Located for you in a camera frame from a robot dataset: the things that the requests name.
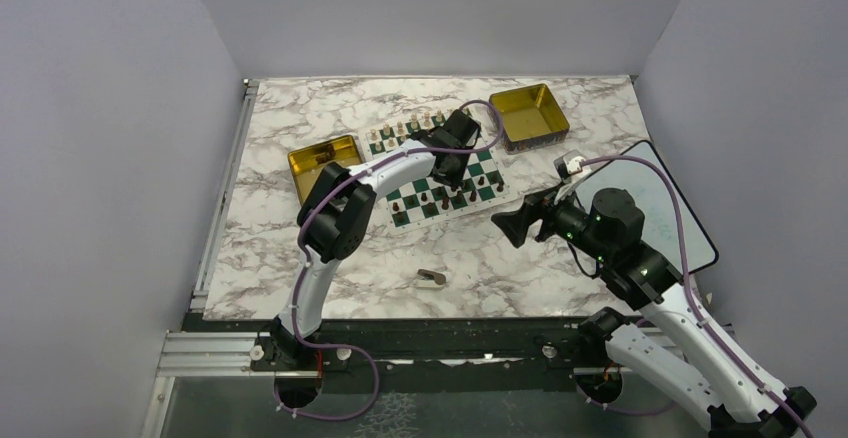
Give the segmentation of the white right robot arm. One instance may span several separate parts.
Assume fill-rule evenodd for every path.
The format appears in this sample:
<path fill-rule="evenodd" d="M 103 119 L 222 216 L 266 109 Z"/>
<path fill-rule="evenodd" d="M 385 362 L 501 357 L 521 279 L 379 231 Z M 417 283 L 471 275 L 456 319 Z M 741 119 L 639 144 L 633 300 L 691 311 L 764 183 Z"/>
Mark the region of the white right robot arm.
<path fill-rule="evenodd" d="M 711 437 L 790 437 L 809 431 L 804 420 L 817 405 L 812 394 L 766 372 L 715 323 L 693 297 L 690 283 L 642 239 L 644 214 L 627 191 L 602 189 L 583 211 L 574 195 L 559 198 L 555 189 L 543 190 L 492 221 L 515 247 L 539 222 L 538 241 L 558 236 L 595 259 L 607 288 L 679 351 L 668 352 L 623 314 L 605 307 L 578 327 L 577 351 L 585 362 L 600 365 L 608 359 L 631 369 L 696 418 Z"/>

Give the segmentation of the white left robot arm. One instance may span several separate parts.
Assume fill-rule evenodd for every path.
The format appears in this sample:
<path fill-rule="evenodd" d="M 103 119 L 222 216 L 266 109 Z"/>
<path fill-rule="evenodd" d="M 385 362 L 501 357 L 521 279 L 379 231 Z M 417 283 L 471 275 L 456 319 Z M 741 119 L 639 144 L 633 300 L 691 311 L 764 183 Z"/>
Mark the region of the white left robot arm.
<path fill-rule="evenodd" d="M 313 359 L 315 344 L 309 336 L 321 326 L 339 265 L 365 238 L 375 203 L 420 179 L 461 185 L 480 133 L 478 121 L 456 110 L 443 124 L 412 133 L 394 150 L 364 164 L 324 167 L 298 214 L 300 268 L 270 328 L 285 365 L 298 369 Z"/>

